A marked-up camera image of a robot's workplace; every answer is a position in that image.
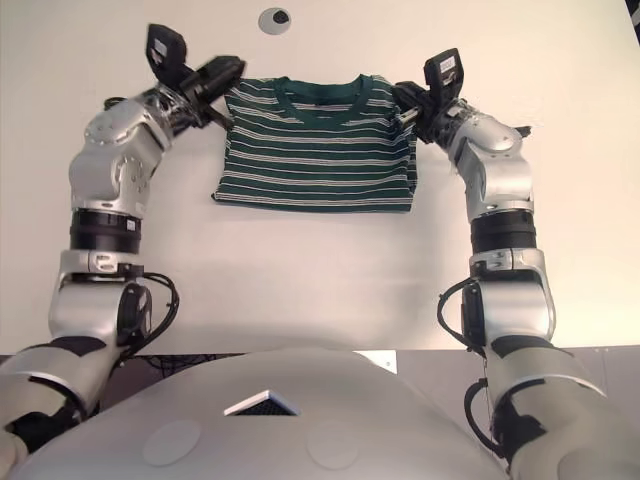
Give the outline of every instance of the striped shirt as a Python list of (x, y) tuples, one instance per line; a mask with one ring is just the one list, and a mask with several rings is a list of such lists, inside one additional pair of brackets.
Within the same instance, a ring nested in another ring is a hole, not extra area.
[(225, 95), (234, 126), (218, 202), (304, 212), (406, 212), (416, 188), (413, 129), (391, 84), (243, 79)]

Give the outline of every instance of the round hole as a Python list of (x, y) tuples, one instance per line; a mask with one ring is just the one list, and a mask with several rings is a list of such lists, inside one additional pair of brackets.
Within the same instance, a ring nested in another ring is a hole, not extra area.
[(283, 23), (287, 23), (289, 21), (289, 15), (284, 10), (278, 10), (273, 14), (273, 21), (278, 25), (282, 25)]
[(260, 14), (258, 26), (269, 35), (280, 35), (291, 25), (291, 15), (284, 8), (268, 8)]

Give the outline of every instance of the black vent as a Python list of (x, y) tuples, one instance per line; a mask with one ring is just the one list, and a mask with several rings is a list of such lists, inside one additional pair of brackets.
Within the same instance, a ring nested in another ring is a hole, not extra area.
[(271, 390), (265, 390), (227, 408), (224, 414), (229, 417), (241, 415), (295, 417), (298, 412), (278, 394)]

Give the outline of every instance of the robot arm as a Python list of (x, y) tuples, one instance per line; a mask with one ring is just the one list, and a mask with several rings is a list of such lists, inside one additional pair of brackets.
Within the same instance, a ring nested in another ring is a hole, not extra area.
[[(536, 245), (531, 172), (520, 154), (527, 127), (507, 127), (458, 98), (464, 72), (456, 49), (427, 61), (425, 77), (429, 91), (403, 82), (394, 97), (404, 121), (448, 154), (466, 185), (470, 276), (442, 296), (438, 320), (485, 359), (487, 378), (465, 398), (472, 429), (518, 480), (639, 478), (640, 438), (580, 363), (550, 343), (555, 308)], [(457, 290), (462, 333), (442, 317)], [(483, 387), (497, 444), (470, 413)]]
[[(184, 65), (182, 37), (159, 25), (149, 28), (147, 56), (161, 83), (105, 102), (108, 109), (90, 122), (71, 163), (71, 242), (61, 254), (49, 311), (53, 340), (0, 367), (0, 478), (26, 453), (86, 419), (113, 369), (157, 338), (178, 308), (171, 280), (145, 273), (139, 256), (150, 180), (181, 132), (225, 124), (210, 103), (239, 80), (245, 64), (216, 57), (194, 72)], [(167, 317), (154, 330), (143, 277), (172, 293)]]

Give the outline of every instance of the white table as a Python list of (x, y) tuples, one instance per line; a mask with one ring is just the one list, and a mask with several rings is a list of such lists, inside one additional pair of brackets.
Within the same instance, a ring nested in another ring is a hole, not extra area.
[[(257, 28), (272, 6), (291, 13), (284, 35)], [(0, 17), (0, 353), (47, 339), (68, 165), (104, 98), (153, 85), (148, 22), (181, 32), (192, 66), (232, 53), (249, 77), (318, 83), (422, 82), (424, 61), (457, 46), (464, 96), (534, 126), (524, 153), (556, 343), (640, 343), (640, 48), (622, 0), (3, 0)], [(441, 152), (419, 148), (410, 214), (296, 214), (215, 204), (223, 141), (217, 127), (185, 134), (152, 184), (145, 265), (174, 278), (182, 305), (149, 352), (457, 347), (435, 310), (468, 273), (469, 226)], [(454, 325), (458, 312), (454, 298)]]

